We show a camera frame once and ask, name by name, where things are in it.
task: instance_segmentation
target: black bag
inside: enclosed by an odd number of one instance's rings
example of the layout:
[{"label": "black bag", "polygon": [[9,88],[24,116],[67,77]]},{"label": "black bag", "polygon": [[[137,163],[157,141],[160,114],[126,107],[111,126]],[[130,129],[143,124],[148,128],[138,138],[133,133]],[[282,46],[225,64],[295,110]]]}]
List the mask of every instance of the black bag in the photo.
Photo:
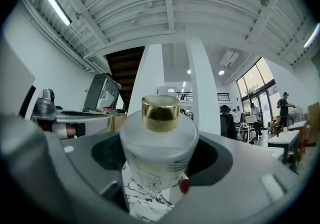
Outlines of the black bag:
[{"label": "black bag", "polygon": [[283,104],[283,103],[282,103],[282,99],[279,99],[278,102],[277,102],[277,104],[276,104],[276,107],[277,107],[277,108],[281,108],[282,104]]}]

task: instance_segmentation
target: fluorescent light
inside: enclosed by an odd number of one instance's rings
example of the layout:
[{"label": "fluorescent light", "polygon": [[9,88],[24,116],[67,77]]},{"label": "fluorescent light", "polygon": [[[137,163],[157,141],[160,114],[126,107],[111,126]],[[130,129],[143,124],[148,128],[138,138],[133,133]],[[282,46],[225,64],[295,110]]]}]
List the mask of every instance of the fluorescent light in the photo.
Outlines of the fluorescent light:
[{"label": "fluorescent light", "polygon": [[306,41],[306,43],[304,43],[304,48],[307,48],[310,46],[310,44],[312,42],[314,42],[315,38],[317,37],[318,33],[320,30],[320,23],[318,23],[313,31],[313,33],[311,34],[311,36],[309,37],[309,39]]},{"label": "fluorescent light", "polygon": [[62,19],[62,21],[65,23],[66,26],[69,26],[71,23],[70,18],[66,15],[65,11],[59,4],[57,0],[48,0],[53,9],[56,11],[56,13],[59,15],[59,17]]}]

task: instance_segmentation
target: white table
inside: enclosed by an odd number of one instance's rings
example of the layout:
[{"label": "white table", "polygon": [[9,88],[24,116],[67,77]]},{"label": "white table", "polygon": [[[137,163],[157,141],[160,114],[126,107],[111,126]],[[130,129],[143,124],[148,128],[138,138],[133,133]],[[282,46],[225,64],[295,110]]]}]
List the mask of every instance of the white table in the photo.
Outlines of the white table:
[{"label": "white table", "polygon": [[305,152],[305,146],[307,144],[307,139],[306,139],[306,131],[307,131],[307,126],[306,126],[306,121],[301,121],[301,122],[296,122],[293,125],[290,125],[288,127],[288,130],[293,131],[293,130],[299,130],[299,159],[301,159],[302,154]]},{"label": "white table", "polygon": [[274,157],[277,160],[280,160],[285,153],[284,152],[285,149],[282,147],[255,146],[254,148],[270,154],[272,157]]},{"label": "white table", "polygon": [[299,130],[293,130],[288,132],[281,132],[279,137],[274,136],[267,140],[268,147],[282,147],[284,148],[285,152],[283,154],[283,163],[286,163],[286,159],[288,157],[288,151],[291,146],[294,146],[294,162],[298,157],[298,140],[299,138]]},{"label": "white table", "polygon": [[288,129],[297,129],[297,128],[302,128],[304,127],[307,123],[307,121],[301,121],[301,122],[296,122],[293,125],[290,125]]}]

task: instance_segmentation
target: wooden staircase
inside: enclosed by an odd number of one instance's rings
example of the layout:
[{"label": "wooden staircase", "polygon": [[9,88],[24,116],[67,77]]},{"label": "wooden staircase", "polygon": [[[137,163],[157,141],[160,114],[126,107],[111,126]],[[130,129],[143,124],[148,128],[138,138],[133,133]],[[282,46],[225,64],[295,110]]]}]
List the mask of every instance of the wooden staircase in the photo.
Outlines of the wooden staircase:
[{"label": "wooden staircase", "polygon": [[104,56],[108,61],[113,79],[121,84],[120,95],[124,110],[129,108],[133,85],[144,49],[144,47],[132,48]]}]

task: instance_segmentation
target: railing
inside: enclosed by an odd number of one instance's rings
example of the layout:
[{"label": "railing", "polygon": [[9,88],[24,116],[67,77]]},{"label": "railing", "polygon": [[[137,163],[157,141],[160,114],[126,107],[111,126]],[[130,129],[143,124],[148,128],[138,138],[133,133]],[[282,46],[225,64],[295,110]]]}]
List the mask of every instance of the railing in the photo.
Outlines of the railing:
[{"label": "railing", "polygon": [[175,93],[175,96],[177,98],[179,98],[180,100],[186,100],[186,101],[190,101],[190,100],[193,100],[193,94],[192,92],[176,92]]},{"label": "railing", "polygon": [[[229,93],[217,93],[218,101],[230,101]],[[193,100],[193,93],[192,92],[176,92],[175,96],[180,100],[190,101]]]},{"label": "railing", "polygon": [[217,93],[218,101],[230,101],[229,93]]}]

